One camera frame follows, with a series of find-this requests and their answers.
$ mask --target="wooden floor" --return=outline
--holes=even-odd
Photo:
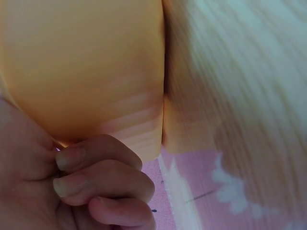
[[[164,0],[164,8],[167,154],[188,161],[197,151],[205,161],[217,150],[248,202],[307,219],[307,1]],[[172,202],[181,202],[180,184],[169,185]],[[275,230],[270,221],[248,229]]]

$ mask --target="orange object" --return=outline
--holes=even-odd
[[[154,0],[0,0],[0,90],[64,145],[161,148],[163,10]]]

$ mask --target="fingernail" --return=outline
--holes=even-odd
[[[60,170],[72,169],[80,165],[85,159],[85,149],[64,149],[56,154],[56,162]]]
[[[53,180],[54,190],[58,196],[62,198],[73,196],[81,192],[88,184],[89,181],[87,177],[82,174],[72,174]]]
[[[103,206],[105,206],[107,208],[114,208],[114,207],[119,205],[119,202],[117,200],[113,200],[113,199],[98,197],[98,200],[100,201],[100,203]]]

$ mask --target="finger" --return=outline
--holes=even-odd
[[[0,97],[0,168],[7,180],[42,180],[56,170],[51,137]]]
[[[123,230],[155,230],[152,211],[138,199],[96,197],[88,205],[91,216],[106,225],[119,225]]]
[[[59,169],[68,173],[107,159],[123,162],[138,170],[142,169],[141,159],[127,146],[109,135],[90,138],[67,147],[56,155]]]
[[[72,206],[87,204],[95,196],[148,202],[154,194],[154,184],[146,174],[115,160],[100,161],[53,184],[62,201]]]

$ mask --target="dark line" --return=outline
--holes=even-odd
[[[193,198],[193,199],[191,199],[191,200],[186,201],[185,203],[188,204],[188,203],[190,203],[190,202],[192,202],[192,201],[195,201],[195,200],[198,200],[198,199],[200,199],[200,198],[203,198],[203,197],[205,197],[205,196],[207,196],[207,195],[210,195],[210,194],[214,193],[215,191],[216,191],[216,190],[212,190],[212,191],[207,192],[207,193],[205,193],[205,194],[199,195],[199,196],[197,196],[197,197],[195,197],[195,198]]]

